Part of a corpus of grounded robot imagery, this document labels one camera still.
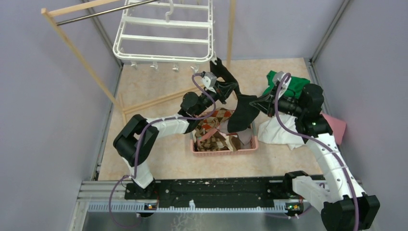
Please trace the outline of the green cloth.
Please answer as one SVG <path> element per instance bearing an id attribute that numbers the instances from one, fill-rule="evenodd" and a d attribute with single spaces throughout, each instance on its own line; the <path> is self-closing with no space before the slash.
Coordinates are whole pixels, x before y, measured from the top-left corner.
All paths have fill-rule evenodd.
<path id="1" fill-rule="evenodd" d="M 270 70 L 267 74 L 268 87 L 264 90 L 262 95 L 268 94 L 274 86 L 276 86 L 276 80 L 274 79 L 277 72 Z M 299 99 L 302 89 L 306 84 L 311 83 L 309 79 L 301 77 L 291 77 L 291 82 L 288 89 L 285 91 L 284 96 Z"/>

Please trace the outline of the wooden drying rack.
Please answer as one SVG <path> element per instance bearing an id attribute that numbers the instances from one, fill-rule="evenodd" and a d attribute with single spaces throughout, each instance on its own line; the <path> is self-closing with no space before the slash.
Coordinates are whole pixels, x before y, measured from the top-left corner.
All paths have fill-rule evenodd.
<path id="1" fill-rule="evenodd" d="M 112 2 L 116 2 L 118 0 L 93 0 L 93 1 L 88 1 L 84 2 L 81 4 L 53 10 L 53 11 L 48 11 L 46 8 L 41 9 L 41 14 L 46 18 L 46 20 L 50 23 L 50 25 L 53 27 L 53 29 L 57 32 L 57 34 L 61 37 L 61 39 L 66 43 L 68 48 L 73 52 L 73 54 L 76 56 L 76 58 L 82 63 L 84 68 L 88 71 L 90 76 L 94 79 L 94 81 L 97 83 L 97 85 L 100 87 L 101 90 L 105 93 L 105 95 L 111 100 L 114 106 L 116 106 L 119 110 L 121 110 L 122 117 L 123 117 L 123 122 L 125 123 L 126 115 L 129 113 L 135 112 L 137 110 L 142 110 L 151 106 L 158 105 L 160 103 L 164 103 L 173 99 L 176 99 L 178 97 L 181 97 L 187 92 L 197 92 L 199 89 L 197 87 L 195 88 L 190 88 L 187 90 L 182 90 L 178 91 L 176 93 L 169 94 L 167 96 L 162 96 L 157 99 L 147 101 L 145 103 L 141 104 L 136 104 L 130 107 L 124 108 L 120 103 L 120 101 L 117 101 L 116 98 L 113 96 L 113 94 L 108 90 L 108 88 L 105 86 L 105 84 L 102 82 L 100 77 L 96 74 L 95 70 L 90 66 L 88 61 L 83 57 L 83 55 L 80 53 L 79 49 L 74 45 L 74 43 L 70 40 L 70 38 L 67 36 L 67 34 L 60 28 L 60 26 L 57 26 L 54 20 L 54 17 L 56 16 L 61 16 L 65 15 L 68 13 L 73 13 L 81 10 L 88 10 L 93 7 L 109 4 Z M 141 2 L 140 0 L 132 0 L 132 3 L 137 3 Z M 166 23 L 164 26 L 170 26 L 169 22 L 169 16 L 173 13 L 174 11 L 174 3 L 172 0 L 168 0 L 169 3 L 164 3 L 164 6 L 168 6 L 170 10 L 165 13 L 166 16 Z M 179 8 L 188 8 L 188 9 L 207 9 L 208 8 L 208 20 L 210 21 L 210 18 L 212 18 L 212 6 L 213 1 L 208 0 L 208 7 L 201 7 L 199 5 L 183 5 L 183 3 L 176 4 L 176 7 Z M 229 2 L 229 28 L 228 28 L 228 44 L 227 44 L 227 67 L 230 67 L 231 63 L 231 54 L 232 54 L 232 41 L 233 41 L 233 28 L 234 28 L 234 23 L 235 23 L 235 12 L 236 12 L 236 0 L 230 0 Z M 180 21 L 180 23 L 176 23 L 177 28 L 194 28 L 193 26 L 196 25 L 198 26 L 198 22 L 193 21 Z M 188 41 L 183 41 L 182 39 L 176 39 L 176 38 L 167 38 L 167 37 L 143 37 L 143 36 L 130 36 L 131 39 L 141 39 L 142 41 L 147 41 L 149 39 L 153 39 L 153 41 L 164 41 L 164 42 L 181 42 L 181 43 L 198 43 L 200 41 L 196 40 L 188 40 Z M 133 58 L 139 58 L 135 59 L 134 61 L 149 61 L 149 62 L 170 62 L 168 59 L 170 59 L 170 56 L 152 56 L 151 59 L 147 59 L 145 55 L 133 55 L 131 57 Z"/>

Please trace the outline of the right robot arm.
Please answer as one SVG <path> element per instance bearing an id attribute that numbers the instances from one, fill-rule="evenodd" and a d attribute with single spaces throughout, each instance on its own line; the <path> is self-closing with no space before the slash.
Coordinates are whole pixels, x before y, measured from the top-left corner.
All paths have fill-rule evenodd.
<path id="1" fill-rule="evenodd" d="M 360 231 L 371 227 L 380 208 L 375 195 L 368 195 L 353 177 L 336 145 L 332 128 L 321 114 L 324 102 L 319 85 L 306 84 L 298 99 L 279 96 L 275 86 L 262 97 L 255 97 L 249 105 L 269 117 L 278 112 L 295 117 L 295 130 L 287 132 L 302 138 L 323 173 L 328 186 L 317 185 L 306 173 L 285 174 L 282 192 L 288 198 L 297 195 L 306 199 L 319 211 L 328 231 Z"/>

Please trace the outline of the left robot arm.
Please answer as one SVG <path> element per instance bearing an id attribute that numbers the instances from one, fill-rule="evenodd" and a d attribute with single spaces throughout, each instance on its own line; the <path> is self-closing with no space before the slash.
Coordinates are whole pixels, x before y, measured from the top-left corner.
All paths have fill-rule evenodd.
<path id="1" fill-rule="evenodd" d="M 155 141 L 169 135 L 192 132 L 201 120 L 209 117 L 204 113 L 208 108 L 215 110 L 217 101 L 225 103 L 232 92 L 239 92 L 237 80 L 218 57 L 210 61 L 208 72 L 193 74 L 192 81 L 196 77 L 200 77 L 204 85 L 197 88 L 201 95 L 192 91 L 185 93 L 180 110 L 171 116 L 144 118 L 134 115 L 113 141 L 113 147 L 129 168 L 127 177 L 143 199 L 152 197 L 154 193 L 154 177 L 146 160 Z"/>

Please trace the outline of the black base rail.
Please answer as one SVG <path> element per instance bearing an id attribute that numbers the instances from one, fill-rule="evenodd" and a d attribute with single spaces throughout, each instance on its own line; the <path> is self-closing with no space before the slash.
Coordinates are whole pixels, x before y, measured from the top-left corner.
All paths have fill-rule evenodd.
<path id="1" fill-rule="evenodd" d="M 273 209 L 283 202 L 287 212 L 303 212 L 305 199 L 289 193 L 282 176 L 154 180 L 142 189 L 135 183 L 128 183 L 126 200 L 153 201 L 159 208 L 197 209 Z"/>

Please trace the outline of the brown striped sock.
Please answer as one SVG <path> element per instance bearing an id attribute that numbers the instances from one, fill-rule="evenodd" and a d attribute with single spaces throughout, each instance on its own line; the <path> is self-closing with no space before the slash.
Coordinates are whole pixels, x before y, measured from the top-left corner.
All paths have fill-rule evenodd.
<path id="1" fill-rule="evenodd" d="M 232 151 L 228 148 L 223 136 L 211 136 L 206 139 L 204 137 L 199 137 L 197 138 L 196 143 L 197 150 L 200 152 Z"/>

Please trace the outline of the pink plastic basket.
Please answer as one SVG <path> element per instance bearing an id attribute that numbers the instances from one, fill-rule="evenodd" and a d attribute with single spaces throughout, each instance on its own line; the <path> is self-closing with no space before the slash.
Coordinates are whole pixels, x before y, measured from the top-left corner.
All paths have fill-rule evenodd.
<path id="1" fill-rule="evenodd" d="M 209 117 L 201 120 L 191 133 L 191 151 L 195 156 L 238 155 L 258 149 L 254 124 L 237 133 L 227 131 L 233 112 L 220 107 L 213 113 L 203 113 Z"/>

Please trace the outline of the grey cloth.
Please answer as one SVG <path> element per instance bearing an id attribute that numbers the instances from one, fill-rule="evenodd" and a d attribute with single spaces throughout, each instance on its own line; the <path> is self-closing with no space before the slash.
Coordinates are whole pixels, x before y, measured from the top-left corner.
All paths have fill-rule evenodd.
<path id="1" fill-rule="evenodd" d="M 230 150 L 236 151 L 241 149 L 249 149 L 251 147 L 251 139 L 253 131 L 247 128 L 239 132 L 228 132 L 228 123 L 223 122 L 219 125 L 218 131 L 226 140 L 227 146 Z"/>

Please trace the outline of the pink cloth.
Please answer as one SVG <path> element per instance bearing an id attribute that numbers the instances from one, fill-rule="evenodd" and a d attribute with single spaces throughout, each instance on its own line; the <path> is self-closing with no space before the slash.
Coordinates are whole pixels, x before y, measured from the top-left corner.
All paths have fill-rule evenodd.
<path id="1" fill-rule="evenodd" d="M 346 130 L 346 122 L 325 113 L 322 113 L 322 115 L 327 120 L 328 124 L 333 130 L 333 135 L 335 137 L 336 144 L 341 145 Z"/>

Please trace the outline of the white cloth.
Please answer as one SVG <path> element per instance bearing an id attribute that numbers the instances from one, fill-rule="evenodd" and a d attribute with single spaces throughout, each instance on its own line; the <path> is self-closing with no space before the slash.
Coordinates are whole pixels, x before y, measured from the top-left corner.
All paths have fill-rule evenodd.
<path id="1" fill-rule="evenodd" d="M 287 145 L 290 150 L 305 146 L 302 137 L 286 131 L 275 116 L 259 125 L 257 138 L 266 144 Z"/>

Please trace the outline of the white clip hanger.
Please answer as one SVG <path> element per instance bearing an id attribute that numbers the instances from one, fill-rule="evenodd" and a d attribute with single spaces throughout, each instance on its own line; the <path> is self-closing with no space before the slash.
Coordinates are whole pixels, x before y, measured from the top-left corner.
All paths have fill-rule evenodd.
<path id="1" fill-rule="evenodd" d="M 114 55 L 133 66 L 199 65 L 216 61 L 211 0 L 127 0 L 113 44 Z"/>

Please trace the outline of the metal rack rod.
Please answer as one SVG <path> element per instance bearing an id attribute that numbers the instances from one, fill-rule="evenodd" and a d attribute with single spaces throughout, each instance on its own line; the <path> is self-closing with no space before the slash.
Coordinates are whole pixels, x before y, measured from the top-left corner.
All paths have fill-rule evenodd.
<path id="1" fill-rule="evenodd" d="M 153 2 L 156 2 L 156 0 L 144 0 L 144 1 L 141 1 L 141 2 L 124 5 L 124 6 L 114 8 L 114 9 L 110 9 L 110 10 L 106 10 L 106 11 L 103 11 L 103 12 L 93 13 L 93 14 L 89 14 L 89 15 L 86 15 L 86 16 L 77 17 L 77 18 L 73 18 L 73 19 L 70 19 L 70 20 L 57 22 L 56 25 L 57 26 L 62 26 L 62 25 L 66 25 L 66 24 L 86 20 L 86 19 L 89 19 L 89 18 L 93 18 L 93 17 L 97 17 L 97 16 L 101 16 L 101 15 L 105 15 L 105 14 L 109 14 L 109 13 L 113 13 L 113 12 L 117 12 L 117 11 L 122 11 L 122 10 L 125 10 L 125 9 L 129 9 L 129 8 L 133 8 L 133 7 L 137 7 L 137 6 L 141 6 L 141 5 L 145 5 L 145 4 L 149 4 L 149 3 L 153 3 Z"/>

